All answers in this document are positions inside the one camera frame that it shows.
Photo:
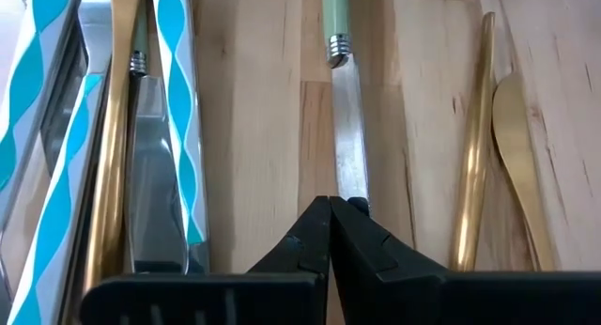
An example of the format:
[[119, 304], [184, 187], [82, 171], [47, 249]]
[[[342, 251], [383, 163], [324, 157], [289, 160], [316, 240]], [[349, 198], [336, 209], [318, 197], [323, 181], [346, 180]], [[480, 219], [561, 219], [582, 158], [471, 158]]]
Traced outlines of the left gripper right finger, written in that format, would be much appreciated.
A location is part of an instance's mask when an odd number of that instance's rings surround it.
[[331, 259], [348, 324], [597, 324], [590, 271], [451, 271], [363, 213], [330, 199]]

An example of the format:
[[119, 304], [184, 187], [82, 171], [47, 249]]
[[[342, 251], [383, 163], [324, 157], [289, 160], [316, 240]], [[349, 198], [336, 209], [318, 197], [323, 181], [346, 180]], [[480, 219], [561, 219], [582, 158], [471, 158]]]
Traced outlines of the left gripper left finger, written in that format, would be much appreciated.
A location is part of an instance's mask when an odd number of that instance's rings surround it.
[[239, 274], [132, 273], [86, 293], [87, 325], [323, 324], [331, 202], [318, 196], [283, 238]]

